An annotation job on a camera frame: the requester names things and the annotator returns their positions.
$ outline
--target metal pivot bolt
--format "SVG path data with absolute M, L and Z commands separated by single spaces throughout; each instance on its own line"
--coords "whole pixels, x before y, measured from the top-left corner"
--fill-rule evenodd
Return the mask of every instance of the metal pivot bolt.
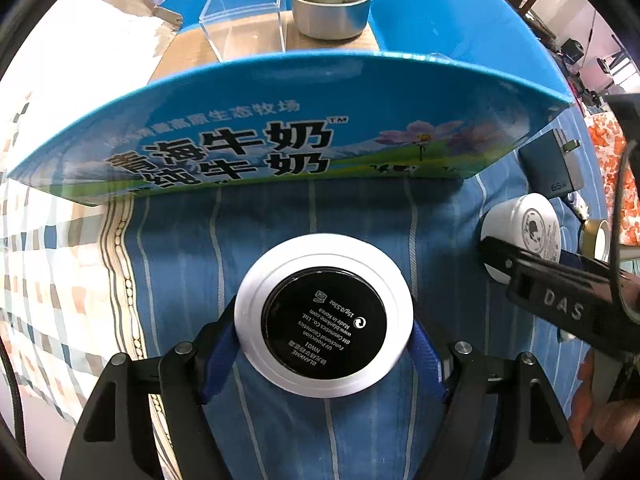
M 111 364 L 114 366 L 120 366 L 120 365 L 123 365 L 126 360 L 127 360 L 127 355 L 123 353 L 119 353 L 114 355 L 111 358 Z
M 175 346 L 175 353 L 180 355 L 188 354 L 193 350 L 193 345 L 189 341 L 183 341 Z
M 456 350 L 456 352 L 462 355 L 471 354 L 471 351 L 474 349 L 471 346 L 471 343 L 467 343 L 466 341 L 458 341 L 453 348 Z
M 522 359 L 522 362 L 526 365 L 534 365 L 536 364 L 536 356 L 533 355 L 531 352 L 524 352 L 520 358 Z

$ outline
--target black circular label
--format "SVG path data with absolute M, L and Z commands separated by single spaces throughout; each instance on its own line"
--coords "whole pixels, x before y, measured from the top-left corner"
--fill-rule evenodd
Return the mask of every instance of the black circular label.
M 271 354 L 311 379 L 338 379 L 362 370 L 385 335 L 385 307 L 376 291 L 355 274 L 332 267 L 289 276 L 262 311 L 262 336 Z

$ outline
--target white jar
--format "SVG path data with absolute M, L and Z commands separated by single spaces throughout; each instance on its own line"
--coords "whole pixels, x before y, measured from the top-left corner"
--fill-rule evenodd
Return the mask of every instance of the white jar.
M 236 297 L 249 362 L 307 397 L 349 395 L 384 377 L 412 330 L 411 294 L 385 253 L 355 238 L 292 238 L 260 257 Z
M 480 239 L 491 236 L 555 263 L 560 261 L 560 224 L 551 202 L 539 193 L 530 193 L 499 203 L 484 217 Z M 491 277 L 505 285 L 510 278 L 484 264 Z

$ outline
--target clear plastic box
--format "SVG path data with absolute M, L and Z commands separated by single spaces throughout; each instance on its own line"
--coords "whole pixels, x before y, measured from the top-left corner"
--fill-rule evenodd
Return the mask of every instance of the clear plastic box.
M 286 0 L 207 0 L 200 26 L 220 61 L 284 52 Z

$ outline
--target red floral cloth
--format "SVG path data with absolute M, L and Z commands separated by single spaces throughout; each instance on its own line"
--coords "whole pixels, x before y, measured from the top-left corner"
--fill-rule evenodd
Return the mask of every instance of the red floral cloth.
M 602 175 L 602 185 L 607 202 L 607 214 L 611 221 L 613 214 L 613 198 L 616 189 L 616 177 L 620 156 L 625 149 L 625 137 L 620 124 L 612 112 L 596 114 L 585 118 L 585 123 L 596 150 L 596 157 Z M 627 170 L 625 173 L 625 194 L 622 204 L 622 229 L 620 243 L 640 245 L 640 202 L 636 181 Z

